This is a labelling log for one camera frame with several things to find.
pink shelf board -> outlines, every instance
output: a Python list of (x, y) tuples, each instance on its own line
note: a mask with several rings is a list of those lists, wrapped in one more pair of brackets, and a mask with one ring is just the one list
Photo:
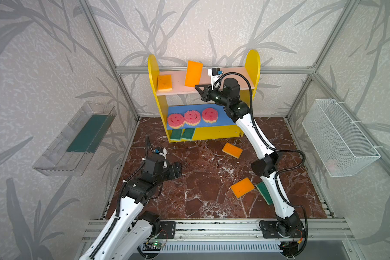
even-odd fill
[[(201, 74), (201, 80), (199, 84), (211, 84), (211, 78), (208, 76), (208, 69), (203, 69)], [(250, 79), (250, 76), (247, 73), (247, 70), (245, 67), (229, 67), (229, 68), (222, 68), (221, 69), (223, 73), (227, 72), (238, 72), (241, 75), (245, 76), (247, 80), (250, 82), (251, 89), (254, 89), (254, 85)], [(161, 71), (159, 75), (171, 75), (172, 78), (172, 90), (167, 92), (159, 92), (156, 91), (157, 96), (166, 96), (166, 95), (178, 95), (178, 94), (192, 94), (192, 93), (198, 93), (195, 88), (190, 86), (185, 86), (185, 78), (186, 78), (186, 70), (175, 70), (175, 71)], [(224, 78), (224, 80), (227, 77), (235, 78), (238, 81), (238, 84), (240, 85), (240, 89), (248, 89), (247, 83), (237, 75), (229, 75)]]

white basket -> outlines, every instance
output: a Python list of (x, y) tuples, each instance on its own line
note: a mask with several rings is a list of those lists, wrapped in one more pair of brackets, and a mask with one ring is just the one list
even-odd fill
[(334, 99), (316, 99), (302, 125), (331, 177), (352, 176), (380, 158)]

wall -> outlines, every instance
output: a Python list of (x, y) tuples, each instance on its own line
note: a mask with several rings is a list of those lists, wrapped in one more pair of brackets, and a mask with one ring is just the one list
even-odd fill
[[(390, 1), (360, 1), (319, 73), (390, 154)], [(313, 83), (290, 122), (336, 217), (345, 217), (368, 260), (390, 260), (390, 177), (374, 162), (352, 177), (332, 178), (301, 122)]]
[[(262, 66), (311, 66), (346, 1), (89, 0), (116, 66), (243, 66), (257, 49)], [(262, 75), (255, 114), (286, 115), (305, 75)], [(158, 116), (148, 76), (123, 75), (141, 116)], [(197, 95), (169, 105), (201, 104)]]
[[(81, 177), (32, 169), (85, 101), (117, 116)], [(135, 121), (76, 1), (0, 1), (0, 259), (72, 259)]]

pink sponge in basket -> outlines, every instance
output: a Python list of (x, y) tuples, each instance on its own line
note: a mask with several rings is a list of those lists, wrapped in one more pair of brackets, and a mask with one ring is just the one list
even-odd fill
[(207, 123), (215, 123), (218, 119), (218, 111), (208, 107), (202, 112), (202, 119)]
[(167, 123), (173, 129), (178, 129), (185, 125), (185, 118), (181, 114), (171, 114), (167, 117)]
[(196, 110), (190, 110), (185, 113), (185, 122), (190, 126), (196, 126), (201, 122), (201, 114)]

orange sponge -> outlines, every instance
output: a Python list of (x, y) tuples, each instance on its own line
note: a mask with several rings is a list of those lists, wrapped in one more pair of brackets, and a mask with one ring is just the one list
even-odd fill
[(158, 90), (160, 92), (172, 90), (172, 77), (170, 74), (158, 76)]
[(199, 62), (188, 61), (188, 67), (186, 68), (185, 86), (195, 87), (201, 80), (202, 67), (204, 65)]
[(224, 153), (228, 153), (231, 156), (234, 156), (235, 158), (240, 158), (241, 152), (243, 149), (238, 148), (237, 146), (234, 146), (230, 143), (226, 143), (223, 148)]
[(240, 180), (236, 184), (231, 186), (232, 191), (234, 192), (234, 195), (239, 198), (246, 194), (247, 192), (250, 192), (254, 190), (254, 185), (251, 183), (251, 181), (248, 178), (245, 178), (243, 180)]

